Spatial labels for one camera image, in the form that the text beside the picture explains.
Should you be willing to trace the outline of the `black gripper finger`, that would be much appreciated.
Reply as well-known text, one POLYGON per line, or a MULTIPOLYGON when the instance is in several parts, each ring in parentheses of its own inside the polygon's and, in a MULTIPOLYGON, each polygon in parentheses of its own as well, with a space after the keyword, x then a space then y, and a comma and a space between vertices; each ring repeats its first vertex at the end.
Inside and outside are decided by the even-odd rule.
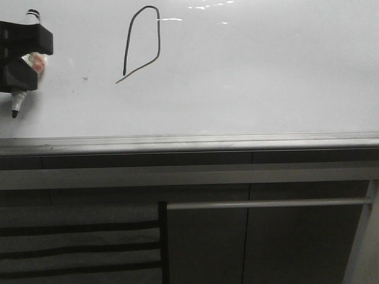
POLYGON ((41 24, 1 21, 1 58, 17 59, 38 52, 53 54, 53 34, 41 24))
POLYGON ((38 88, 38 74, 23 59, 1 66, 1 92, 13 89, 34 91, 38 88))

